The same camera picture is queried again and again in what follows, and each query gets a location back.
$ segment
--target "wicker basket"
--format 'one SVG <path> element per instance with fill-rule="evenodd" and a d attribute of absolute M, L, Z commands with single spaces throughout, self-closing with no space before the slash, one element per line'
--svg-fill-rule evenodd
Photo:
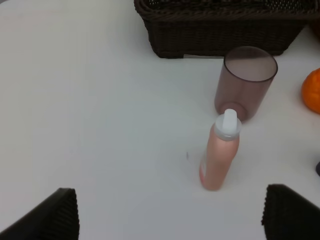
<path fill-rule="evenodd" d="M 320 0 L 134 0 L 153 51 L 161 58 L 224 56 L 239 46 L 281 55 Z"/>

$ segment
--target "plastic bottle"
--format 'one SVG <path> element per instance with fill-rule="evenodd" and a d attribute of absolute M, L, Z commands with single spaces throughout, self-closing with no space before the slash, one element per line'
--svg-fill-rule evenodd
<path fill-rule="evenodd" d="M 225 110 L 210 130 L 206 157 L 200 164 L 200 180 L 204 188 L 217 191 L 224 183 L 240 141 L 241 121 L 233 109 Z"/>

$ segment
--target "black corrugated object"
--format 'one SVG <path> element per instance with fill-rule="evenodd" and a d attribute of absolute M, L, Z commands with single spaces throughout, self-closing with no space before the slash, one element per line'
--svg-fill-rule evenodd
<path fill-rule="evenodd" d="M 59 188 L 16 223 L 0 233 L 0 240 L 78 240 L 76 191 Z"/>
<path fill-rule="evenodd" d="M 319 240 L 320 209 L 285 185 L 269 185 L 262 225 L 267 240 Z"/>

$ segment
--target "bottle nozzle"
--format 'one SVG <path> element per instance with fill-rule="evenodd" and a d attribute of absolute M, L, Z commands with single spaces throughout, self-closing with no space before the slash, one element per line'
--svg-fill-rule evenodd
<path fill-rule="evenodd" d="M 239 136 L 241 125 L 241 121 L 237 118 L 237 112 L 233 109 L 227 109 L 216 119 L 214 132 L 219 138 L 232 141 Z"/>

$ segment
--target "orange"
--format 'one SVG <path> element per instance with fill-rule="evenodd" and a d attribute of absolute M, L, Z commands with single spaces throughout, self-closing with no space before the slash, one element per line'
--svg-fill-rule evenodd
<path fill-rule="evenodd" d="M 301 94 L 304 104 L 320 114 L 320 68 L 311 72 L 305 79 Z"/>

